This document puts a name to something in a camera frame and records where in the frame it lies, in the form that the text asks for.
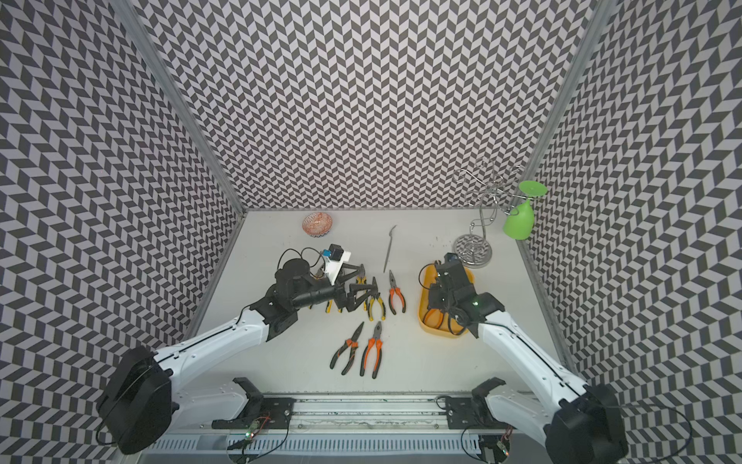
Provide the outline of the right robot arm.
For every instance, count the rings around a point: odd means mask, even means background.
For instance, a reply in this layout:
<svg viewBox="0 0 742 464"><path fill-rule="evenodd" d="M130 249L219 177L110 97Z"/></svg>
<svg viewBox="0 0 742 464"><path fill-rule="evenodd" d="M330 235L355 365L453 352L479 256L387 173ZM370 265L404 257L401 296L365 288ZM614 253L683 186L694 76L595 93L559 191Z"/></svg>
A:
<svg viewBox="0 0 742 464"><path fill-rule="evenodd" d="M432 307L495 350L532 393L524 396L494 378L485 394L475 396L480 408L535 440L555 463L616 463L627 456L613 388L587 384L543 350L497 298L475 290L457 254L446 254L434 267Z"/></svg>

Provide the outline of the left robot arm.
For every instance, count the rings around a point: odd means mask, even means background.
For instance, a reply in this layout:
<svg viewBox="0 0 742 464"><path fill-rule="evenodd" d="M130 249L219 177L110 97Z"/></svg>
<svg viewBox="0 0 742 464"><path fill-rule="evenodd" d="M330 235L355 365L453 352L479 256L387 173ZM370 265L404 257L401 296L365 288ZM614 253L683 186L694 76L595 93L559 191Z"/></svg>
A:
<svg viewBox="0 0 742 464"><path fill-rule="evenodd" d="M170 429L185 410L176 396L215 365L270 341L298 320L300 309L327 301L348 311L358 309L378 284L355 281L365 268L345 258L326 260L322 278L307 261L294 258L274 274L274 284L239 315L201 336L151 350L136 346L119 359L97 401L102 418L97 431L107 431L111 444L125 455L145 450Z"/></svg>

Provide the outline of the yellow black pliers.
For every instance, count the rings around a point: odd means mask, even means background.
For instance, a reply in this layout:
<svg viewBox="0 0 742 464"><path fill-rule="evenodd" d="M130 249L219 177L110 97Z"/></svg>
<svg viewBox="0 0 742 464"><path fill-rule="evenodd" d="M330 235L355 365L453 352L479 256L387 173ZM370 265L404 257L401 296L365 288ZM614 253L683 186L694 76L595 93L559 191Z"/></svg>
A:
<svg viewBox="0 0 742 464"><path fill-rule="evenodd" d="M358 307L362 307L364 310L367 310L368 292L369 287L366 277L357 278L354 290L354 302L356 304L356 309Z"/></svg>
<svg viewBox="0 0 742 464"><path fill-rule="evenodd" d="M338 305L336 301L330 300L326 304L326 313L331 313L333 309L336 309L339 313L344 311L344 308L341 305Z"/></svg>
<svg viewBox="0 0 742 464"><path fill-rule="evenodd" d="M371 285L372 288L369 290L369 295L366 299L366 312L368 315L368 319L373 322L375 320L374 309L375 307L380 307L380 320L384 321L386 319L386 305L383 298L381 297L376 278L372 278Z"/></svg>

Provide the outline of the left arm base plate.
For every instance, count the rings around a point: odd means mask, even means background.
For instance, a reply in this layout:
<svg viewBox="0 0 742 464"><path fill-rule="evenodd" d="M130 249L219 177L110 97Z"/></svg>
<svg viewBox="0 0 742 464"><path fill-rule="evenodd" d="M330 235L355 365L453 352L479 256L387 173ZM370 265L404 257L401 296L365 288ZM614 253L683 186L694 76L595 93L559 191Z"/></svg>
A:
<svg viewBox="0 0 742 464"><path fill-rule="evenodd" d="M265 421L264 430L289 429L296 404L295 398L264 396L247 377L236 377L233 383L245 393L247 405L234 419L212 421L212 429L247 430L255 421L258 421L259 425Z"/></svg>

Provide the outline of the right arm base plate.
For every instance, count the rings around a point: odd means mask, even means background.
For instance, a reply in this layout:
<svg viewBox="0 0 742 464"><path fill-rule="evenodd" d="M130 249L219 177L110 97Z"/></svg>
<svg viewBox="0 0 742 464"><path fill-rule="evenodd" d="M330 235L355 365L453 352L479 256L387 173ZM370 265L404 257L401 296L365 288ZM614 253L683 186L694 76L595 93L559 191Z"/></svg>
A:
<svg viewBox="0 0 742 464"><path fill-rule="evenodd" d="M444 411L451 430L467 427L505 429L508 423L497 421L485 401L492 390L505 385L504 380L492 377L479 384L468 396L438 396L435 402Z"/></svg>

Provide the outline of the orange long nose pliers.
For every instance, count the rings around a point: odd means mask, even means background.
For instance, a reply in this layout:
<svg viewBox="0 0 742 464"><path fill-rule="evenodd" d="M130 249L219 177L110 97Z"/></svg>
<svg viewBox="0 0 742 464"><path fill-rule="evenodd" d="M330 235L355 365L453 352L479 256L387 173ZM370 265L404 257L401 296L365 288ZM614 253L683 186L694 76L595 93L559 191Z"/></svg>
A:
<svg viewBox="0 0 742 464"><path fill-rule="evenodd" d="M401 288L397 284L397 280L392 270L388 271L388 278L390 279L390 295L388 296L388 306L390 307L391 313L396 315L398 312L407 312L407 302Z"/></svg>

